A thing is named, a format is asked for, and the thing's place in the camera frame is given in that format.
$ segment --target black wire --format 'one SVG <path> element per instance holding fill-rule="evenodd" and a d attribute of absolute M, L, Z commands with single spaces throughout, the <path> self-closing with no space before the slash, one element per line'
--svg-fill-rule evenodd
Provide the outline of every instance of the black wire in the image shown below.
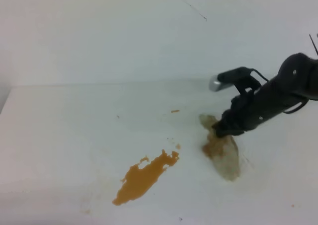
<path fill-rule="evenodd" d="M 257 73 L 262 79 L 264 79 L 266 82 L 268 82 L 269 80 L 267 78 L 265 78 L 258 70 L 256 69 L 252 69 L 252 71 L 254 71 L 255 73 Z"/>
<path fill-rule="evenodd" d="M 297 112 L 298 110 L 302 109 L 307 103 L 308 103 L 308 99 L 303 101 L 302 104 L 299 105 L 299 107 L 296 107 L 295 109 L 293 110 L 290 110 L 290 111 L 287 111 L 287 112 L 284 112 L 285 114 L 292 114 L 294 112 Z"/>

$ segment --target wire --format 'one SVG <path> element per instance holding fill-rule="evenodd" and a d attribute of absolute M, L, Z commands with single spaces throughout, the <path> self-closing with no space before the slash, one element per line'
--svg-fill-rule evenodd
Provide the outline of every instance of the wire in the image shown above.
<path fill-rule="evenodd" d="M 314 41 L 313 41 L 313 39 L 312 39 L 312 36 L 309 35 L 309 37 L 310 37 L 310 39 L 311 39 L 311 41 L 312 41 L 312 44 L 313 44 L 313 46 L 314 46 L 314 48 L 315 48 L 316 54 L 318 55 L 318 50 L 317 50 L 317 47 L 316 47 L 316 45 L 315 45 L 315 43 L 314 43 Z"/>
<path fill-rule="evenodd" d="M 264 79 L 266 82 L 268 82 L 269 80 L 267 78 L 265 78 L 258 70 L 256 69 L 252 69 L 252 71 L 254 71 L 255 73 L 257 73 L 262 79 Z"/>
<path fill-rule="evenodd" d="M 307 103 L 308 103 L 308 99 L 303 101 L 302 104 L 300 104 L 298 107 L 296 107 L 295 109 L 293 110 L 290 110 L 290 111 L 287 111 L 287 112 L 284 112 L 285 114 L 292 114 L 294 112 L 297 112 L 298 110 L 302 109 Z"/>

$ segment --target liquid stain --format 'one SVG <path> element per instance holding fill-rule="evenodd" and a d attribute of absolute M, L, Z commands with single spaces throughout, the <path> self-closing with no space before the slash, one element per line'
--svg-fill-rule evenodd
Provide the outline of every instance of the liquid stain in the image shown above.
<path fill-rule="evenodd" d="M 164 150 L 160 156 L 147 164 L 144 168 L 139 169 L 143 161 L 149 161 L 147 157 L 142 158 L 138 164 L 130 167 L 122 180 L 123 186 L 117 193 L 117 198 L 113 200 L 116 206 L 127 203 L 143 196 L 168 167 L 173 166 L 179 160 L 179 153 L 173 151 L 168 155 Z"/>

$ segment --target robotic arm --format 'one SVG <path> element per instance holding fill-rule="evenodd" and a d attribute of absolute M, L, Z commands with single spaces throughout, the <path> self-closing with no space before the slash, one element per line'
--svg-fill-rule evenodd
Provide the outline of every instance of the robotic arm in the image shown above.
<path fill-rule="evenodd" d="M 257 72 L 267 83 L 261 85 L 250 75 L 252 72 Z M 213 126 L 217 137 L 241 135 L 282 112 L 290 114 L 309 100 L 318 100 L 318 60 L 302 53 L 291 55 L 270 81 L 257 70 L 245 67 L 221 73 L 210 80 L 212 91 L 232 85 L 240 95 L 231 100 L 231 108 Z M 297 104 L 297 108 L 286 111 Z"/>

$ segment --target dirt speck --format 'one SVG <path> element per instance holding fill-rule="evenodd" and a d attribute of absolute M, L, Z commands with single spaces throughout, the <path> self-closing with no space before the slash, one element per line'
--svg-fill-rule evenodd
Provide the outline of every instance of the dirt speck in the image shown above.
<path fill-rule="evenodd" d="M 91 210 L 90 209 L 86 209 L 86 210 L 82 211 L 82 213 L 90 215 L 91 214 Z"/>

